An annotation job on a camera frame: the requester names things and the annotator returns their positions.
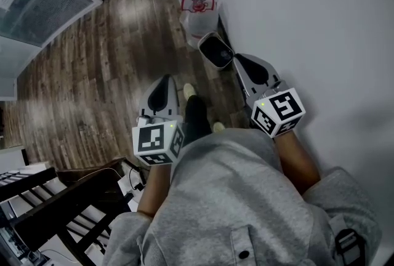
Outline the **person's grey shirt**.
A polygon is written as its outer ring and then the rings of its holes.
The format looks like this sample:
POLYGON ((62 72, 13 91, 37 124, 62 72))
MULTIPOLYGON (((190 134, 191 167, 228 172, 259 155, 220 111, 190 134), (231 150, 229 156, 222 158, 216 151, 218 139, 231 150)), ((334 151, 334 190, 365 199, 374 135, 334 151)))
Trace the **person's grey shirt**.
POLYGON ((320 176, 301 195, 264 133, 207 135, 186 147, 154 218, 117 216, 102 266, 343 266, 347 228, 369 266, 382 232, 368 196, 340 167, 320 176))

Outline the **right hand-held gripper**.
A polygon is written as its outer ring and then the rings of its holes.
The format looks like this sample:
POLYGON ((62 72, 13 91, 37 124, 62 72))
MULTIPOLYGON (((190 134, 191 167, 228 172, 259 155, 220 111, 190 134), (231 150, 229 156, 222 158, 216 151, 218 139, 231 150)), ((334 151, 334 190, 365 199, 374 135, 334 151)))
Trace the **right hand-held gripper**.
POLYGON ((272 84, 252 103, 253 124, 272 139, 293 130, 305 115, 305 108, 296 90, 288 87, 284 80, 279 80, 274 67, 261 58, 235 54, 233 62, 247 96, 272 84))

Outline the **small grey trash bin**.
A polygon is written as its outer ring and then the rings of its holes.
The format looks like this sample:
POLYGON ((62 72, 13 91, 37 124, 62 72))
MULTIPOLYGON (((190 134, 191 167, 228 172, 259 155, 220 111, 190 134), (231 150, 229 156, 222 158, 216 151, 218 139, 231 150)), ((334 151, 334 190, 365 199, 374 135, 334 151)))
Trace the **small grey trash bin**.
POLYGON ((199 40, 198 50, 219 71, 231 64, 235 56, 233 50, 215 31, 207 33, 199 40))

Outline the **person's right forearm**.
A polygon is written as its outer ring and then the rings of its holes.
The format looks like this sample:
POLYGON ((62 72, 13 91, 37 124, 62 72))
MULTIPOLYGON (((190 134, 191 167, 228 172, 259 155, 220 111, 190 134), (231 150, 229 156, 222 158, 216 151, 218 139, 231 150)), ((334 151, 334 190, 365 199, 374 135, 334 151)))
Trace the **person's right forearm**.
POLYGON ((293 131, 274 139, 284 175, 303 195, 321 180, 317 165, 293 131))

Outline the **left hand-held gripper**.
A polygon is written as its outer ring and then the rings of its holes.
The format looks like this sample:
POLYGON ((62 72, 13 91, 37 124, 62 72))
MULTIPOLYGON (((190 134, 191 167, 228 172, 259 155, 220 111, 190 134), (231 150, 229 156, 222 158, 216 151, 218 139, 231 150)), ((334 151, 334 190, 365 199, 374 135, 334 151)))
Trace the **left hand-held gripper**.
POLYGON ((157 79, 143 94, 137 126, 132 128, 134 156, 147 166, 176 163, 185 140, 175 81, 157 79))

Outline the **plastic-bagged water jug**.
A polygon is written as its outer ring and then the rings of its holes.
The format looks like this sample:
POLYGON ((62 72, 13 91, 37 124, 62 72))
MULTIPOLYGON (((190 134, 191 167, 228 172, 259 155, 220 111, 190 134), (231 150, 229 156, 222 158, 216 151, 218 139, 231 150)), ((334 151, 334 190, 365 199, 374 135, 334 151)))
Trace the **plastic-bagged water jug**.
POLYGON ((216 0, 181 0, 180 22, 188 45, 198 49, 201 38, 217 30, 219 13, 216 0))

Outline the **person's black trousers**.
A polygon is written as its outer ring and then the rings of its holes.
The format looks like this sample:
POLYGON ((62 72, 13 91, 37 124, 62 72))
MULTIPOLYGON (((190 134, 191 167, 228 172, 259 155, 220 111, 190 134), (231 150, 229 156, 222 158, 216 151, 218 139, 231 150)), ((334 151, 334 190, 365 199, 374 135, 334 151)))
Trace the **person's black trousers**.
POLYGON ((206 104, 197 95, 192 95, 187 100, 183 132, 185 134, 184 147, 212 133, 207 119, 206 104))

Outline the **person's left forearm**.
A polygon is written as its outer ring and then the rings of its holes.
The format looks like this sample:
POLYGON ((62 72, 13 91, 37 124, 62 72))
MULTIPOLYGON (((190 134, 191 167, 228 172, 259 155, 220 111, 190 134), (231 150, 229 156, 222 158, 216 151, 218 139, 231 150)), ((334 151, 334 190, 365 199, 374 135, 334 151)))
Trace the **person's left forearm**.
POLYGON ((154 218, 166 199, 171 184, 171 165, 152 166, 137 212, 154 218))

